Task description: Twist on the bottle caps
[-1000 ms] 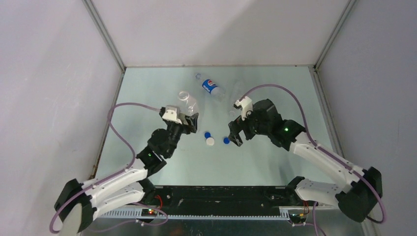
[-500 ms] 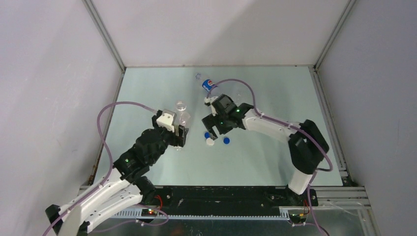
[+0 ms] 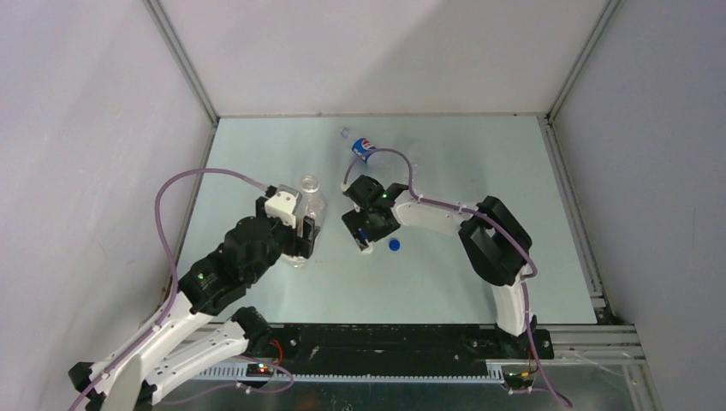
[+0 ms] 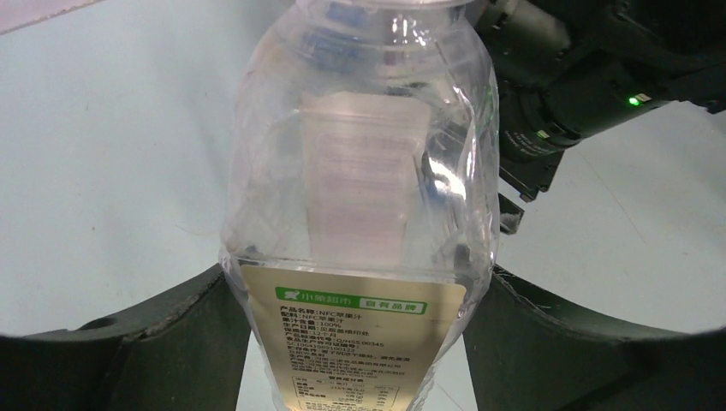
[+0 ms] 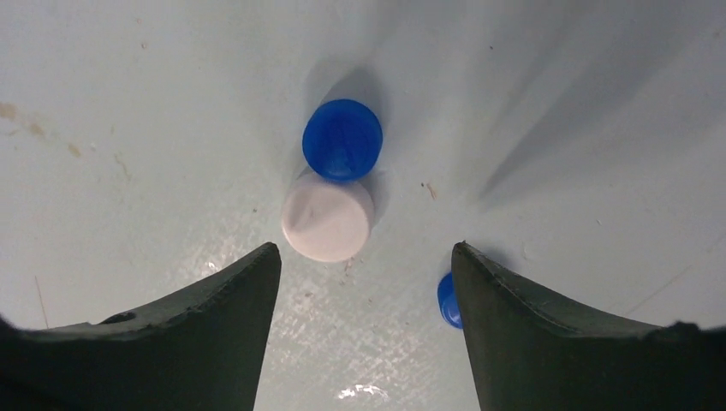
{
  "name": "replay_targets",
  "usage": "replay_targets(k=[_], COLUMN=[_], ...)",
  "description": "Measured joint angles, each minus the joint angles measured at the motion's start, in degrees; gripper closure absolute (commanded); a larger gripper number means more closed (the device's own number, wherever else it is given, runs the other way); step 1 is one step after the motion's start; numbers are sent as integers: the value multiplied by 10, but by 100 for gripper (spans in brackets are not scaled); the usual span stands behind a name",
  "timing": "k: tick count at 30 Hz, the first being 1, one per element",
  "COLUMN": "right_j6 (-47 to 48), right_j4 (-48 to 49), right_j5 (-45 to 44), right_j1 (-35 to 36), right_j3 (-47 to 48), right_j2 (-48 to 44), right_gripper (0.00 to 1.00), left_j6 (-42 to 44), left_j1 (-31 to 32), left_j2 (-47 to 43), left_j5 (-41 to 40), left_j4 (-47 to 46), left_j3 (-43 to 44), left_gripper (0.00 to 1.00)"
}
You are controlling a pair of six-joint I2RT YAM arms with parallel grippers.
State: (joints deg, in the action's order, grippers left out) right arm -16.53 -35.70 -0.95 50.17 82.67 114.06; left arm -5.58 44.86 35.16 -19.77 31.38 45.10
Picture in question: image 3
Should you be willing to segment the clear bottle with yellow label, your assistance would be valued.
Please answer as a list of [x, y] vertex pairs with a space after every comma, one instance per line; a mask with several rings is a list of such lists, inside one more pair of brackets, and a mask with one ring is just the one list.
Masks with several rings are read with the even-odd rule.
[[297, 213], [300, 220], [299, 228], [304, 229], [305, 221], [312, 223], [312, 241], [310, 242], [312, 248], [308, 257], [289, 257], [283, 255], [284, 260], [295, 269], [302, 268], [312, 257], [326, 216], [326, 200], [320, 188], [318, 178], [313, 175], [304, 175], [300, 179], [300, 188], [302, 194], [302, 209]]

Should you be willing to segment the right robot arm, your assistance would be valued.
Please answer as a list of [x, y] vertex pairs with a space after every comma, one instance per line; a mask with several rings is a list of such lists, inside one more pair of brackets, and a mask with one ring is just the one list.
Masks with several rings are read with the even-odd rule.
[[491, 286], [501, 352], [509, 358], [539, 357], [537, 320], [526, 290], [527, 279], [537, 274], [529, 253], [533, 241], [500, 199], [450, 203], [414, 194], [406, 184], [384, 188], [370, 176], [344, 183], [342, 193], [354, 205], [342, 221], [362, 253], [371, 252], [375, 243], [401, 227], [457, 237], [474, 272]]

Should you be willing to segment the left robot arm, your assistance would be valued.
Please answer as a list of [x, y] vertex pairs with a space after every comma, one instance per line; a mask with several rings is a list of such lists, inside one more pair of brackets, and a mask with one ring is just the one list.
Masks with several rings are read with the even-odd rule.
[[78, 362], [68, 372], [87, 410], [100, 410], [118, 393], [123, 374], [132, 375], [134, 410], [150, 410], [180, 384], [221, 360], [261, 356], [271, 346], [271, 327], [255, 307], [242, 307], [205, 338], [182, 342], [208, 325], [279, 260], [312, 256], [319, 229], [297, 209], [301, 195], [271, 186], [255, 213], [229, 230], [223, 241], [193, 263], [170, 298], [133, 337], [106, 359]]

